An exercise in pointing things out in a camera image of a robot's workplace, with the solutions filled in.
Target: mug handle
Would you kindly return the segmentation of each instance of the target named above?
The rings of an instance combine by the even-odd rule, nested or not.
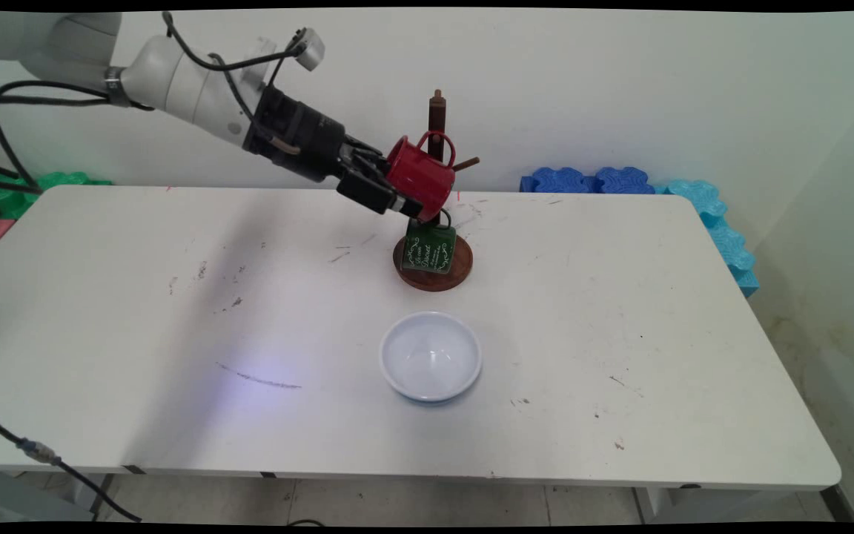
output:
[[[450,138],[447,136],[447,134],[443,132],[432,131],[425,133],[424,136],[420,138],[420,142],[417,143],[417,150],[420,150],[421,146],[424,145],[424,142],[427,141],[428,136],[431,135],[441,136],[444,141],[447,141],[447,145],[450,145],[450,161],[447,162],[447,169],[453,167],[454,159],[457,158],[457,149],[454,148],[454,142],[450,141]]]

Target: white bowl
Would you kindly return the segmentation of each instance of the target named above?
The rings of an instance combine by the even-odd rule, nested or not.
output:
[[[482,367],[477,335],[441,311],[397,321],[380,342],[380,371],[401,395],[441,402],[464,392]]]

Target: red mug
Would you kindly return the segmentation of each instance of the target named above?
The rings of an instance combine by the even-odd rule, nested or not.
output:
[[[450,145],[450,161],[447,165],[431,158],[430,154],[420,150],[428,136],[438,135],[447,145]],[[423,209],[417,214],[417,219],[423,222],[434,219],[447,202],[451,190],[454,188],[454,158],[457,150],[454,143],[443,132],[430,131],[425,133],[417,146],[407,141],[407,136],[401,136],[400,141],[391,149],[387,161],[391,163],[391,170],[387,173],[387,180],[404,197],[417,200],[423,204]]]

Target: cable connector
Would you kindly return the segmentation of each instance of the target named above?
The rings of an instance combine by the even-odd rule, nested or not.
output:
[[[36,462],[52,464],[52,466],[57,466],[57,464],[62,462],[62,457],[55,454],[54,450],[50,446],[44,445],[44,443],[22,438],[15,446],[21,449],[24,455]]]

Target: wooden base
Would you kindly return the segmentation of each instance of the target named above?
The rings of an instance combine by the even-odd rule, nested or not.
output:
[[[474,267],[474,251],[463,237],[457,236],[457,244],[454,245],[454,261],[450,265],[447,274],[428,273],[414,269],[401,269],[400,261],[404,255],[404,237],[397,241],[394,246],[394,269],[400,274],[410,287],[416,287],[423,291],[447,291],[460,285],[467,280],[467,274]]]

